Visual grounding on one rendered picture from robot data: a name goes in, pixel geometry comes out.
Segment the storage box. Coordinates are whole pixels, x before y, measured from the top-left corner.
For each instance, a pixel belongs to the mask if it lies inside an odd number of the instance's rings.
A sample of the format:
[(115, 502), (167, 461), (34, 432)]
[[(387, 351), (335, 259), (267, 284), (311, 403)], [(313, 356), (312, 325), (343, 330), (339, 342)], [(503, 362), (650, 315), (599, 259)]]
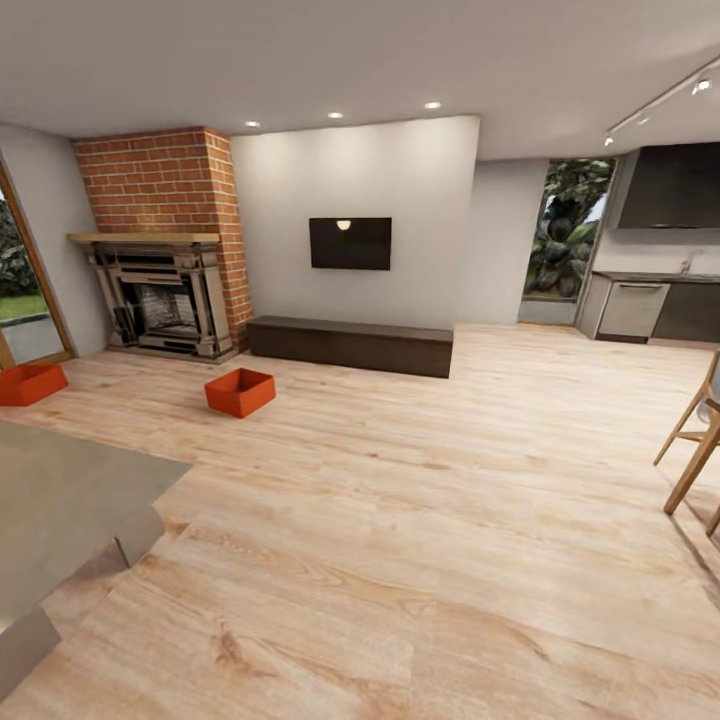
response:
[(0, 370), (0, 406), (28, 407), (68, 385), (60, 364), (17, 365)]
[(244, 419), (275, 399), (274, 376), (235, 369), (205, 385), (208, 406)]

